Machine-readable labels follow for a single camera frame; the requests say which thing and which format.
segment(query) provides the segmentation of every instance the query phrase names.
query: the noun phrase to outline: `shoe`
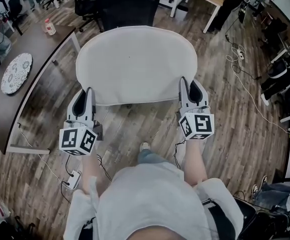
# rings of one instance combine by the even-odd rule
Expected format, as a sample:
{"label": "shoe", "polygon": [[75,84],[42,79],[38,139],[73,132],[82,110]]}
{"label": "shoe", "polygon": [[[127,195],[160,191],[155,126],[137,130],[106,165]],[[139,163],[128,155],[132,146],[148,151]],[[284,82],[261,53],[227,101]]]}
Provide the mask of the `shoe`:
{"label": "shoe", "polygon": [[261,99],[263,100],[264,104],[268,107],[269,106],[269,101],[266,100],[265,94],[261,94]]}
{"label": "shoe", "polygon": [[267,183],[267,175],[263,176],[263,179],[261,180],[260,190],[263,190],[265,183]]}
{"label": "shoe", "polygon": [[150,145],[148,142],[143,142],[140,147],[139,151],[142,152],[143,150],[150,150]]}
{"label": "shoe", "polygon": [[253,188],[252,188],[252,190],[251,190],[251,199],[252,199],[253,201],[256,200],[255,195],[256,195],[257,192],[258,192],[258,187],[257,187],[256,184],[254,184],[254,185],[253,185]]}

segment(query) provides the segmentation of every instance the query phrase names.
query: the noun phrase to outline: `wooden floor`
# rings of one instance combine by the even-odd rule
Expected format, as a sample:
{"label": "wooden floor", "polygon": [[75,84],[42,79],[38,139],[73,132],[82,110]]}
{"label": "wooden floor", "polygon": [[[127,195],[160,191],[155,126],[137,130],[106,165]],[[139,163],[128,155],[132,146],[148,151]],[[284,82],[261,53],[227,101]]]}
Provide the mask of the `wooden floor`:
{"label": "wooden floor", "polygon": [[[159,7],[154,26],[175,31],[194,46],[198,56],[196,79],[207,90],[211,111],[215,114],[215,134],[201,146],[208,176],[220,178],[232,193],[241,190],[249,198],[251,186],[259,183],[264,174],[272,179],[275,169],[284,167],[288,135],[261,117],[225,59],[225,55],[233,55],[225,31],[238,13],[232,13],[221,32],[203,34],[214,6],[204,0],[189,0],[189,7],[182,22],[170,18],[169,9]],[[59,25],[79,26],[83,22],[74,14],[73,0],[67,0],[59,9],[34,11],[20,27],[26,31],[31,23],[42,22],[47,17]],[[259,33],[260,23],[252,19],[250,12],[244,25],[236,22],[228,33],[232,42],[246,49],[242,69],[254,76],[264,74],[269,64],[269,58],[259,48]],[[97,34],[94,22],[83,33],[76,32],[81,46]],[[17,36],[15,33],[11,40],[16,42]],[[58,132],[65,120],[67,105],[80,88],[75,77],[76,56],[70,45],[62,49],[58,66],[52,64],[45,71],[20,119],[21,130],[33,145],[50,148],[50,155],[42,158],[64,180],[68,179],[64,168],[67,155],[58,150]],[[280,107],[264,106],[259,82],[244,73],[239,77],[261,113],[279,123]],[[113,176],[120,169],[135,165],[143,141],[150,142],[153,151],[174,162],[175,143],[183,139],[177,128],[178,108],[177,101],[134,104],[131,108],[98,107],[96,119],[104,128],[104,141],[98,143],[98,154],[103,157],[108,173]],[[26,144],[20,134],[14,142]],[[180,162],[184,147],[178,148]],[[69,170],[79,167],[80,161],[71,158]],[[104,184],[109,183],[105,174],[103,180]],[[71,198],[71,191],[64,189],[63,192]],[[40,238],[62,239],[69,203],[60,193],[59,181],[38,155],[2,155],[0,152],[0,201],[7,204],[13,216],[19,215],[26,224],[35,223]]]}

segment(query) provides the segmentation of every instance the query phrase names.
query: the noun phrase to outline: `cable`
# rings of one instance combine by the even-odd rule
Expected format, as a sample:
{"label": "cable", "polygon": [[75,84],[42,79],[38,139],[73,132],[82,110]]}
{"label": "cable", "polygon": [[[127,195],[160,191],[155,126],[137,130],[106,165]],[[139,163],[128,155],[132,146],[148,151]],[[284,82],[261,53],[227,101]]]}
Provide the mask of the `cable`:
{"label": "cable", "polygon": [[235,72],[234,69],[233,69],[233,62],[237,61],[238,59],[233,60],[233,58],[232,58],[230,55],[226,55],[226,60],[228,60],[228,61],[231,62],[231,69],[232,69],[232,71],[234,72],[235,76],[239,79],[239,81],[240,81],[241,85],[243,86],[243,88],[244,88],[244,89],[246,90],[246,92],[250,95],[250,97],[251,97],[251,99],[252,99],[252,101],[253,101],[253,103],[254,103],[254,105],[255,105],[257,111],[258,111],[259,114],[262,116],[262,118],[263,118],[264,120],[266,120],[268,123],[278,126],[278,127],[279,127],[281,130],[283,130],[285,133],[290,134],[290,132],[286,131],[285,129],[283,129],[282,127],[280,127],[278,124],[276,124],[276,123],[274,123],[274,122],[271,122],[271,121],[269,121],[268,119],[266,119],[266,118],[263,116],[263,114],[260,112],[260,110],[258,109],[258,107],[257,107],[257,105],[256,105],[256,102],[255,102],[255,100],[254,100],[254,97],[250,94],[250,92],[249,92],[249,91],[247,90],[247,88],[244,86],[243,82],[240,80],[239,76],[236,74],[236,72]]}
{"label": "cable", "polygon": [[175,158],[175,163],[176,163],[176,166],[178,169],[180,169],[180,164],[178,163],[178,160],[176,158],[176,153],[177,153],[177,146],[180,145],[180,144],[183,144],[185,143],[186,139],[183,140],[183,142],[179,142],[177,144],[175,144],[175,153],[174,153],[174,158]]}
{"label": "cable", "polygon": [[69,202],[70,204],[71,204],[71,202],[64,196],[64,194],[63,194],[63,190],[62,190],[62,186],[63,186],[63,184],[66,184],[67,182],[64,182],[64,181],[62,181],[61,183],[60,183],[60,193],[61,193],[61,195],[63,196],[63,198],[65,198],[66,199],[66,201],[67,202]]}
{"label": "cable", "polygon": [[109,176],[108,172],[106,171],[105,167],[103,166],[103,159],[101,158],[101,156],[99,154],[97,154],[97,159],[99,161],[99,166],[101,166],[104,169],[105,175],[112,182],[112,178]]}

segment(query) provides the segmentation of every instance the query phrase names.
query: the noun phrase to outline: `decorative plate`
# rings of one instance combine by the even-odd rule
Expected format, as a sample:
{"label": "decorative plate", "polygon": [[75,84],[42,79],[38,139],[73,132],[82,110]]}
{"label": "decorative plate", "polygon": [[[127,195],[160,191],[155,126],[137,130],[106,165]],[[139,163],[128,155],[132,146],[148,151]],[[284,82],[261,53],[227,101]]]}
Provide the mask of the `decorative plate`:
{"label": "decorative plate", "polygon": [[29,53],[22,53],[11,61],[1,80],[1,91],[4,94],[13,94],[26,81],[30,71],[32,56]]}

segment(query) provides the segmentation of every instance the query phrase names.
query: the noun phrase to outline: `metal frame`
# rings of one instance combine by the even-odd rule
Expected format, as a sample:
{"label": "metal frame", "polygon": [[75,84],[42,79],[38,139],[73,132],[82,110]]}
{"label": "metal frame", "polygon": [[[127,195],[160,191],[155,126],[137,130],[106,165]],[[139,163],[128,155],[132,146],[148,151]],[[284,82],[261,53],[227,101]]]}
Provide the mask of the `metal frame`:
{"label": "metal frame", "polygon": [[53,56],[47,61],[47,63],[45,64],[45,66],[43,67],[43,69],[40,71],[39,75],[36,77],[35,81],[33,82],[33,84],[31,85],[25,99],[23,100],[20,109],[16,115],[15,121],[13,123],[12,126],[12,130],[10,133],[10,136],[8,138],[8,142],[7,142],[7,148],[6,148],[6,152],[14,152],[14,153],[25,153],[25,154],[49,154],[50,150],[48,149],[40,149],[40,148],[36,148],[36,147],[30,147],[30,146],[20,146],[20,145],[13,145],[12,139],[13,139],[13,135],[15,133],[15,131],[18,129],[18,120],[20,118],[20,115],[25,107],[25,104],[27,103],[27,100],[29,99],[29,96],[31,95],[32,91],[34,90],[38,80],[41,78],[41,76],[43,75],[43,73],[45,72],[46,68],[49,66],[49,64],[54,60],[54,58],[56,57],[56,55],[58,54],[58,52],[60,51],[60,49],[63,48],[63,46],[69,41],[72,40],[73,42],[73,46],[76,49],[77,53],[80,52],[80,46],[77,40],[77,37],[75,35],[75,32],[73,32],[72,34],[70,34],[70,36],[60,45],[60,47],[54,52]]}
{"label": "metal frame", "polygon": [[[207,30],[208,30],[208,28],[209,28],[211,22],[213,22],[214,18],[215,18],[216,15],[217,15],[217,12],[219,11],[219,9],[220,9],[220,7],[221,7],[220,5],[218,5],[218,4],[214,3],[214,2],[212,2],[211,0],[206,0],[206,1],[208,1],[208,2],[212,3],[213,5],[215,5],[216,8],[214,9],[214,12],[213,12],[213,14],[211,15],[211,17],[210,17],[210,19],[209,19],[209,21],[208,21],[208,23],[207,23],[207,25],[206,25],[206,27],[205,27],[205,29],[204,29],[204,31],[203,31],[204,34],[207,32]],[[176,12],[176,7],[177,7],[177,5],[178,5],[180,2],[181,2],[181,0],[174,0],[173,7],[172,7],[172,9],[171,9],[171,13],[170,13],[170,17],[174,17],[175,12]]]}

